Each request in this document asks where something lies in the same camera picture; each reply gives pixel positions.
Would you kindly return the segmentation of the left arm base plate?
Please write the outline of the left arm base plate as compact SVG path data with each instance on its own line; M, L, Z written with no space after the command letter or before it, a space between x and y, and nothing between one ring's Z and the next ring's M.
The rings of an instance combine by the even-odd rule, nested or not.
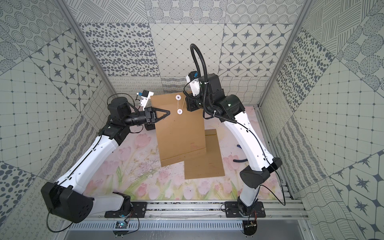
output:
M126 202L123 203L122 207L117 211L105 212L105 218L127 218L130 214L133 217L144 218L147 211L147 202Z

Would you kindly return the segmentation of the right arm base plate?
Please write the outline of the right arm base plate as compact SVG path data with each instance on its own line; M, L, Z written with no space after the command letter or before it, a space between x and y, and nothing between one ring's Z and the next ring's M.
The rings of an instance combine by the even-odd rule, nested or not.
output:
M227 218L265 218L265 208L262 202L256 201L247 207L241 202L225 202L224 211Z

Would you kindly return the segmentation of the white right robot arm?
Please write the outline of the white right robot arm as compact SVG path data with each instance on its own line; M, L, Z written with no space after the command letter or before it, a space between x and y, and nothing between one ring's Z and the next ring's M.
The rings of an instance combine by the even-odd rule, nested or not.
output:
M190 72L187 84L192 92L185 92L189 112L202 109L212 118L219 119L231 131L244 151L248 166L240 172L244 182L238 205L244 211L253 207L257 201L260 185L282 166L282 160L274 157L255 133L244 105L235 95L225 95L216 74L201 76Z

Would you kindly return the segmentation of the brown kraft file bag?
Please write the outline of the brown kraft file bag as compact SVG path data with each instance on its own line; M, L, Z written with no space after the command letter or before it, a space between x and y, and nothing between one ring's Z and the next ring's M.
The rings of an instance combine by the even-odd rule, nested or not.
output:
M189 112L183 93L152 96L151 104L155 108L170 111L168 117L155 124L162 167L206 153L201 109Z
M205 135L206 153L184 161L186 180L225 176L217 131L205 130Z

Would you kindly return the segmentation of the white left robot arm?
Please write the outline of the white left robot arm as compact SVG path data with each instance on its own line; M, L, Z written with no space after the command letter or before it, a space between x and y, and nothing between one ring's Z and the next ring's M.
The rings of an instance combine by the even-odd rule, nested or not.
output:
M133 214L129 195L114 192L109 196L87 197L84 192L93 175L118 146L122 144L132 126L154 125L171 113L147 107L139 111L127 98L117 97L108 104L110 115L95 141L80 159L56 182L47 182L41 193L49 215L71 223L80 223L89 215L103 213L106 218L126 218Z

